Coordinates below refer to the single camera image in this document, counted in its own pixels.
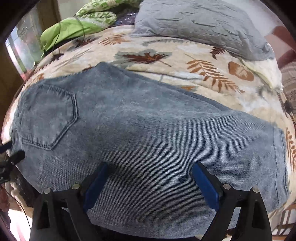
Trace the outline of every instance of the blue denim jeans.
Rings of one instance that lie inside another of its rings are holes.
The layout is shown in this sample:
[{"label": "blue denim jeans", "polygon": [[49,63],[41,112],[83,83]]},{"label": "blue denim jeans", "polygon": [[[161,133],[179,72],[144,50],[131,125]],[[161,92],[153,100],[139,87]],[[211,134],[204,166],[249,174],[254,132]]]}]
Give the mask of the blue denim jeans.
[{"label": "blue denim jeans", "polygon": [[39,192],[67,189],[109,163],[88,215],[125,234],[184,238],[206,231],[215,211],[193,180],[197,161],[236,189],[257,186],[268,212],[288,198],[281,129],[107,63],[27,89],[11,138],[12,152],[26,152],[18,168]]}]

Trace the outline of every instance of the bedspread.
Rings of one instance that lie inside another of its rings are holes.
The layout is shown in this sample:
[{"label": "bedspread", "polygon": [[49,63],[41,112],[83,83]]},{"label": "bedspread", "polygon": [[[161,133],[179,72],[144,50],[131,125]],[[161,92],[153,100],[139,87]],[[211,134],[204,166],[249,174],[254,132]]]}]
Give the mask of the bedspread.
[{"label": "bedspread", "polygon": [[[22,91],[44,78],[85,71],[104,61],[266,120],[283,129],[286,135],[290,197],[282,208],[290,205],[296,198],[295,128],[284,108],[284,94],[272,90],[263,80],[268,79],[266,70],[255,74],[224,49],[185,39],[130,37],[133,28],[113,27],[63,45],[40,62]],[[278,73],[277,68],[270,71]],[[7,112],[3,142],[10,139],[10,126],[19,98],[20,95]]]}]

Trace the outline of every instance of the patterned cushion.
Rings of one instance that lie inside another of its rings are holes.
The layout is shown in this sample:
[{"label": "patterned cushion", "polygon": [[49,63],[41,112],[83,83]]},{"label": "patterned cushion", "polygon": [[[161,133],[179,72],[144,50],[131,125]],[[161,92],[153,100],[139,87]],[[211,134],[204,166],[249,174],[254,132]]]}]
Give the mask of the patterned cushion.
[{"label": "patterned cushion", "polygon": [[296,114],[296,61],[281,68],[282,84],[287,99],[293,106],[293,114]]}]

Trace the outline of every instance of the green fabric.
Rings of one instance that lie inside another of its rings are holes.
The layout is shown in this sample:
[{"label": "green fabric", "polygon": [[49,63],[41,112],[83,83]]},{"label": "green fabric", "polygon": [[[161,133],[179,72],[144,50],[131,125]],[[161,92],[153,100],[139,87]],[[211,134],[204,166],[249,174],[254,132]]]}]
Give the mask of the green fabric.
[{"label": "green fabric", "polygon": [[100,32],[116,21],[116,14],[106,10],[122,3],[139,6],[140,2],[141,0],[93,0],[76,13],[79,20],[74,17],[66,18],[46,29],[40,37],[43,50],[48,51],[63,40],[79,37],[84,33]]}]

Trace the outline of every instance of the black cable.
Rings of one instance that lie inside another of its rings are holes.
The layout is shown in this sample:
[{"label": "black cable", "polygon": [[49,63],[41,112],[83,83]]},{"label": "black cable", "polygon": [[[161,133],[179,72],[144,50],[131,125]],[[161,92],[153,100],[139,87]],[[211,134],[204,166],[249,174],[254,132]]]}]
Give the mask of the black cable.
[{"label": "black cable", "polygon": [[[82,42],[84,42],[84,39],[85,39],[85,30],[84,30],[84,27],[83,27],[83,24],[82,24],[82,22],[79,20],[79,18],[76,16],[76,15],[74,15],[73,17],[75,17],[76,18],[76,20],[80,23],[80,25],[81,25],[81,27],[82,27],[82,31],[83,31],[83,40],[82,40]],[[61,22],[59,22],[59,34],[61,33]],[[58,36],[57,36],[57,39],[56,39],[56,41],[54,42],[54,45],[52,46],[52,56],[54,56],[54,46],[55,46],[55,44],[57,43],[57,40],[58,40],[58,38],[59,38],[59,34],[58,34]]]},{"label": "black cable", "polygon": [[24,210],[24,208],[22,207],[22,205],[5,189],[5,191],[6,191],[6,193],[9,195],[9,196],[11,196],[16,202],[17,202],[17,204],[22,208],[22,210],[24,211],[24,214],[26,215],[26,219],[27,219],[27,221],[28,221],[28,225],[29,225],[29,228],[30,228],[30,230],[31,230],[31,226],[30,226],[30,223],[29,223],[29,219],[28,219],[28,216],[27,216],[27,214],[26,214],[26,212],[25,212],[25,210]]},{"label": "black cable", "polygon": [[[61,33],[61,22],[59,22],[59,34],[60,34],[60,33]],[[55,44],[56,44],[56,42],[57,42],[57,40],[58,40],[58,38],[59,38],[59,34],[58,34],[58,36],[57,36],[57,39],[56,39],[54,45],[52,46],[52,56],[54,56],[54,46],[55,46]]]},{"label": "black cable", "polygon": [[81,27],[82,27],[82,30],[83,30],[83,40],[82,40],[82,42],[84,42],[84,38],[85,38],[85,31],[84,31],[84,27],[83,27],[83,24],[82,24],[82,22],[79,20],[79,18],[76,16],[76,15],[74,15],[74,17],[76,18],[76,20],[80,23],[80,25],[81,25]]}]

